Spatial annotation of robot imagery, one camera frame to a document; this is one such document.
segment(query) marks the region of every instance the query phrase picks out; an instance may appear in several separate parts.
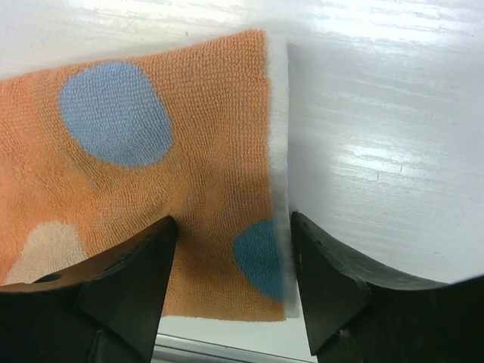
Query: polka dot towel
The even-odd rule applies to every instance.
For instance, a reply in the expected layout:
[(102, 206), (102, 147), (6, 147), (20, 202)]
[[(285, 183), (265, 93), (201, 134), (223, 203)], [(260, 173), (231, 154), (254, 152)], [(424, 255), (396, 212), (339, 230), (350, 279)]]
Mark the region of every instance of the polka dot towel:
[(164, 315), (291, 316), (287, 94), (285, 43), (258, 30), (0, 81), (0, 281), (170, 215)]

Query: orange towel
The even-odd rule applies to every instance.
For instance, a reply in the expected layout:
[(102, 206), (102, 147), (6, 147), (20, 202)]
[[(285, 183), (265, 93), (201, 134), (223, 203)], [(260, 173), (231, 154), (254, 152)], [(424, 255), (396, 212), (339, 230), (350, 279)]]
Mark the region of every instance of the orange towel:
[(248, 30), (0, 82), (0, 281), (32, 282), (171, 215), (164, 315), (295, 309), (287, 55)]

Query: white table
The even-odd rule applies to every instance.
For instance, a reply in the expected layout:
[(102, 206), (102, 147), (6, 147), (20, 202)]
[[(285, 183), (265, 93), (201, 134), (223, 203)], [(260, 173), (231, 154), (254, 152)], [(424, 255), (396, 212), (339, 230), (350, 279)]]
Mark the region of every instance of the white table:
[[(3, 0), (0, 76), (248, 26), (282, 33), (292, 208), (450, 282), (484, 273), (483, 20), (480, 0)], [(301, 319), (167, 318), (160, 331), (310, 359)]]

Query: fabric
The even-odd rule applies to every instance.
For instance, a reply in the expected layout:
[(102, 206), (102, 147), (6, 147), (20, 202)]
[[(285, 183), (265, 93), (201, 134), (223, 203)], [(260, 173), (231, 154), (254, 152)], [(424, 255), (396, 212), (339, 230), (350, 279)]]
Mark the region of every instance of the fabric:
[(0, 82), (0, 281), (32, 282), (170, 215), (164, 315), (296, 310), (287, 54), (259, 30)]

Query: white surface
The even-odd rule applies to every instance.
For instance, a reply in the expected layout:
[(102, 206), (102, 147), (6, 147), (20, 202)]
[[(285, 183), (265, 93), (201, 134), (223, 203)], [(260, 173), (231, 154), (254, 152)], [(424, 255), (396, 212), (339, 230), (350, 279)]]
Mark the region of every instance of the white surface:
[[(382, 262), (456, 281), (484, 272), (483, 15), (480, 0), (2, 0), (0, 75), (264, 24), (289, 40), (292, 207)], [(163, 322), (295, 358), (302, 329)]]

